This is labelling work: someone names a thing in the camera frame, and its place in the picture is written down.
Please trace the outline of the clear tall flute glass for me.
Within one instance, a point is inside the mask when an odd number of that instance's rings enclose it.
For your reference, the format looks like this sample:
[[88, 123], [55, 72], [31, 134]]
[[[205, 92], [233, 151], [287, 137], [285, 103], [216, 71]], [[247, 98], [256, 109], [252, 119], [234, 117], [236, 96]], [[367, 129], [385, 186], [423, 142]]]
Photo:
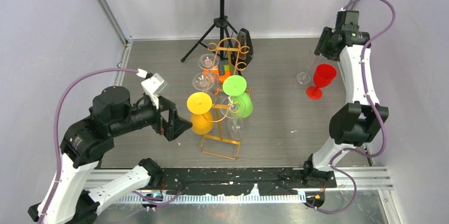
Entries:
[[311, 81], [311, 76], [309, 75], [311, 69], [315, 65], [316, 55], [314, 54], [314, 50], [311, 49], [308, 54], [308, 62], [305, 69], [297, 74], [297, 81], [301, 85], [308, 85]]

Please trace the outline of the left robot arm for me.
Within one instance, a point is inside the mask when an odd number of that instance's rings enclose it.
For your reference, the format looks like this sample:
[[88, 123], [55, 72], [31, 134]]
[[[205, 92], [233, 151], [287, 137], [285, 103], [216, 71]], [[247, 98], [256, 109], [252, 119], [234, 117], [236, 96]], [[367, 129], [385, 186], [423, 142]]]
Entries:
[[181, 118], [170, 100], [160, 97], [155, 106], [148, 95], [137, 103], [122, 86], [110, 86], [94, 97], [89, 116], [72, 124], [61, 144], [61, 175], [56, 189], [45, 199], [29, 207], [37, 223], [93, 223], [97, 216], [119, 198], [134, 190], [158, 188], [163, 180], [162, 168], [152, 159], [142, 159], [131, 171], [96, 189], [85, 189], [90, 173], [106, 152], [113, 149], [114, 138], [152, 127], [168, 141], [177, 139], [192, 127]]

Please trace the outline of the gold wire wine glass rack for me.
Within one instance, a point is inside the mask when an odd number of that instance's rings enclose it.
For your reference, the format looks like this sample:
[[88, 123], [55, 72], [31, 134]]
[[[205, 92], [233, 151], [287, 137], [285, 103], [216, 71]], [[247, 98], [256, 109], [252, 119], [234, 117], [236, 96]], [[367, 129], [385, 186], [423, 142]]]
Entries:
[[[206, 90], [213, 94], [208, 112], [200, 114], [208, 127], [218, 127], [218, 135], [204, 133], [201, 151], [226, 159], [237, 160], [243, 138], [244, 120], [254, 109], [246, 79], [239, 73], [246, 69], [245, 58], [249, 57], [250, 47], [237, 38], [227, 37], [208, 48], [213, 58], [203, 56], [199, 65], [204, 68], [202, 79], [206, 80]], [[233, 156], [214, 153], [204, 149], [207, 139], [224, 142], [236, 147]]]

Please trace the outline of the red silicone wine glass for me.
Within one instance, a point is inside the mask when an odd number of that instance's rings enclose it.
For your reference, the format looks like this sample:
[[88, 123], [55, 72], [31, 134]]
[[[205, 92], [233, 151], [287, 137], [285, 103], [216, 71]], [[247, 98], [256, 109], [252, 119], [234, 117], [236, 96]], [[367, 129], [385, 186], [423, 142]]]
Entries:
[[313, 85], [306, 89], [307, 96], [312, 100], [319, 100], [322, 88], [330, 85], [337, 76], [337, 70], [330, 64], [320, 64], [313, 75]]

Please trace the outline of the green silicone wine glass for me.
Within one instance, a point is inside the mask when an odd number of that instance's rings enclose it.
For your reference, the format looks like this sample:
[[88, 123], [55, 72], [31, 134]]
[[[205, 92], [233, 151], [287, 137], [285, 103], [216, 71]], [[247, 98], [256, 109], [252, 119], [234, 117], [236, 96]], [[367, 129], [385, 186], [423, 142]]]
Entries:
[[249, 117], [254, 109], [253, 102], [246, 92], [246, 87], [246, 80], [239, 75], [228, 77], [222, 86], [224, 93], [230, 96], [233, 101], [243, 104], [244, 110], [241, 112], [242, 119]]

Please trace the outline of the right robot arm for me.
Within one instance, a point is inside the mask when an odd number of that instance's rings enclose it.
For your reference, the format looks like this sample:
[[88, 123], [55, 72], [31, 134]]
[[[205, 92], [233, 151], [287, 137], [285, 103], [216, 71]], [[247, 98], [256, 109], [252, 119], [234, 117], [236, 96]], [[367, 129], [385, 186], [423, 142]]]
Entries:
[[332, 116], [329, 138], [303, 165], [302, 183], [319, 187], [330, 181], [337, 164], [349, 151], [385, 132], [389, 109], [376, 96], [371, 68], [369, 33], [361, 32], [358, 11], [339, 11], [334, 28], [325, 27], [314, 55], [338, 62], [346, 89], [345, 105]]

